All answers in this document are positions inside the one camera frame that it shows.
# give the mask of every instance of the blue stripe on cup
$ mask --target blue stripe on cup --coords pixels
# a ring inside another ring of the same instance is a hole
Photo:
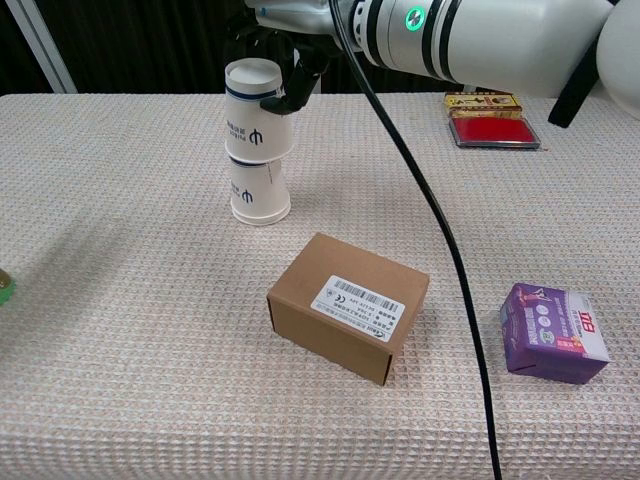
[[[231,156],[229,156],[229,158],[231,159],[231,161],[233,163],[235,163],[236,165],[238,165],[239,167],[242,168],[258,168],[258,167],[264,167],[266,165],[266,163],[245,163],[245,162],[241,162],[240,160],[237,160]]]
[[[275,97],[276,95],[278,95],[278,90],[273,90],[271,92],[266,92],[266,93],[259,93],[259,94],[255,94],[255,95],[249,95],[247,93],[236,92],[232,88],[229,88],[228,85],[226,87],[227,87],[227,93],[229,95],[231,95],[232,97],[235,97],[238,100],[245,100],[245,101],[249,101],[249,102],[255,102],[257,100],[264,100],[265,98]]]

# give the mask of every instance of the black cable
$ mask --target black cable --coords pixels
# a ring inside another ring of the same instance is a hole
[[[435,195],[431,191],[431,187],[424,178],[424,175],[420,171],[420,167],[416,163],[409,147],[405,143],[404,139],[400,135],[400,132],[394,125],[393,121],[387,114],[386,110],[380,103],[380,100],[376,96],[373,88],[369,84],[366,75],[362,71],[360,63],[351,47],[344,25],[342,23],[342,15],[340,13],[340,7],[338,6],[338,0],[329,0],[329,6],[331,8],[331,16],[333,17],[333,24],[338,33],[338,38],[344,53],[349,60],[349,66],[353,73],[358,85],[366,95],[367,99],[371,103],[371,106],[375,110],[376,114],[380,118],[380,121],[389,132],[389,135],[393,139],[394,143],[398,147],[398,150],[402,154],[404,161],[411,170],[413,178],[417,182],[424,198],[427,200],[429,207],[433,211],[442,233],[447,241],[451,256],[453,257],[453,263],[455,264],[456,271],[458,272],[458,279],[460,280],[460,287],[462,289],[462,296],[464,298],[464,305],[467,310],[467,317],[469,318],[469,327],[471,328],[471,336],[473,338],[473,346],[476,351],[476,358],[478,361],[478,368],[480,370],[480,379],[482,382],[482,391],[484,395],[484,409],[487,418],[487,433],[489,436],[489,450],[491,452],[491,464],[493,466],[493,476],[496,480],[502,479],[502,472],[500,471],[500,458],[498,456],[498,442],[496,439],[496,427],[493,417],[493,404],[491,402],[491,386],[489,384],[489,372],[487,371],[487,362],[484,358],[484,351],[482,350],[482,340],[480,338],[480,330],[478,329],[478,321],[476,319],[476,313],[473,308],[473,300],[471,298],[471,289],[469,288],[469,281],[467,280],[467,274],[465,272],[464,263],[462,262],[462,256],[460,250],[449,226],[449,222],[440,208],[440,204]]]

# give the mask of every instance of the white paper cup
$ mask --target white paper cup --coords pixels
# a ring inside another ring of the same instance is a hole
[[[226,70],[227,153],[243,163],[268,163],[293,148],[290,115],[275,115],[260,108],[265,98],[282,96],[282,72],[277,63],[245,58]]]
[[[231,209],[249,225],[271,225],[291,211],[291,198],[282,174],[282,161],[262,165],[231,158]]]

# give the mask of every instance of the green object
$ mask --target green object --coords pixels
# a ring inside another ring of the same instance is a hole
[[[407,13],[407,28],[410,32],[417,32],[424,25],[427,19],[427,12],[422,7],[414,7]]]
[[[0,269],[0,305],[9,300],[11,294],[16,289],[15,282],[9,274]]]

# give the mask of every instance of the cardboard box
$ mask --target cardboard box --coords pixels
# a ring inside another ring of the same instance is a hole
[[[267,300],[276,333],[384,385],[428,286],[424,273],[317,234]]]
[[[582,384],[610,361],[587,295],[519,283],[500,317],[512,373]]]
[[[518,99],[507,93],[456,92],[444,98],[447,114],[460,117],[521,118],[522,106]]]

